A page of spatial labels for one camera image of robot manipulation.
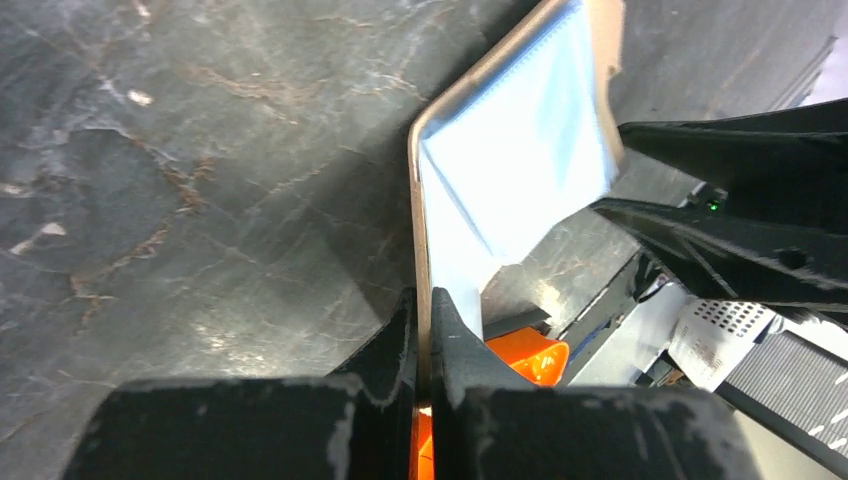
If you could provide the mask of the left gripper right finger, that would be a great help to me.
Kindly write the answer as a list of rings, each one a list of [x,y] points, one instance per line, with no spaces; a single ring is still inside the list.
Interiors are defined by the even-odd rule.
[[[544,388],[501,361],[432,292],[439,479],[755,479],[729,408],[681,388]]]

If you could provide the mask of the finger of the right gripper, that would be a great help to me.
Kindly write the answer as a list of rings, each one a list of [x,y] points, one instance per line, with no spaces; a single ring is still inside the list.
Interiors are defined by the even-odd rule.
[[[847,309],[844,235],[615,198],[591,208],[700,298],[818,312]]]
[[[629,122],[619,132],[626,147],[724,191],[729,215],[847,226],[844,99],[721,120]]]

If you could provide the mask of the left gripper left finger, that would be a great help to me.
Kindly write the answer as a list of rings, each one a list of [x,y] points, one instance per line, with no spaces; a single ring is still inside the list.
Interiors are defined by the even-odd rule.
[[[324,376],[149,379],[98,406],[68,479],[409,479],[416,293]]]

